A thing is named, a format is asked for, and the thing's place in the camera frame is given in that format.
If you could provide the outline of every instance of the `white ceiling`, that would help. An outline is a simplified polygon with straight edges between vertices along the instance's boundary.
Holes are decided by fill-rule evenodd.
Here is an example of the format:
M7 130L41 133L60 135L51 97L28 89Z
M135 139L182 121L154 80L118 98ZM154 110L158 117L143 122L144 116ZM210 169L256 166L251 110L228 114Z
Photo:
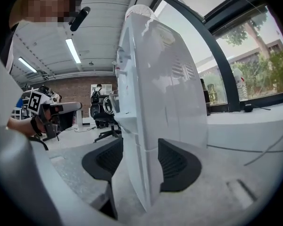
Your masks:
M14 66L11 75L20 85L49 79L86 75L113 74L112 62L122 30L125 13L131 0L83 0L91 11L76 32L70 26L44 27L21 22L14 36ZM72 38L80 55L76 64L65 39ZM38 74L32 73L18 58L22 57Z

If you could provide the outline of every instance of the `gray cable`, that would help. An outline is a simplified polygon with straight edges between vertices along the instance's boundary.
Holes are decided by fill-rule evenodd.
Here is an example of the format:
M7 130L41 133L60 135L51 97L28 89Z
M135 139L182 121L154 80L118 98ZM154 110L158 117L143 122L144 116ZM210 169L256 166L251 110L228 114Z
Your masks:
M260 154L255 159L249 161L248 163L244 164L244 166L248 166L248 165L254 163L255 161L257 161L258 159L260 159L261 157L263 157L270 149L272 149L275 145L277 145L282 139L283 139L283 135L275 143L270 145L262 154Z

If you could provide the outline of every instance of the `backpack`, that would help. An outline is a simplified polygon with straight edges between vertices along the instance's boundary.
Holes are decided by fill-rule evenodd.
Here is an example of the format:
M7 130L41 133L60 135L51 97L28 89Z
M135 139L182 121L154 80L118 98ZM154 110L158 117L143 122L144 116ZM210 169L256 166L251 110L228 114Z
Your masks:
M101 88L99 89L99 91L94 91L92 96L91 96L91 104L98 104L100 102L100 90Z

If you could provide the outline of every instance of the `bottle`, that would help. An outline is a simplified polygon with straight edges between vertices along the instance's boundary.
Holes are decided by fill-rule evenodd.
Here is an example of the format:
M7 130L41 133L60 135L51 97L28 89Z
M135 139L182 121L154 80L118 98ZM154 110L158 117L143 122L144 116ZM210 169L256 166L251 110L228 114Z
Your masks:
M233 75L234 75L235 80L236 80L236 85L237 85L238 94L239 94L239 100L240 101L248 100L249 94L247 92L247 87L246 87L245 79L243 77L243 73L236 65L233 65Z
M203 93L204 93L204 98L205 98L205 100L206 100L207 115L211 115L208 90L207 90L207 88L206 88L206 85L205 85L205 83L204 83L204 80L203 80L203 79L200 79L200 81L201 81L201 84L202 84L202 89L203 89Z

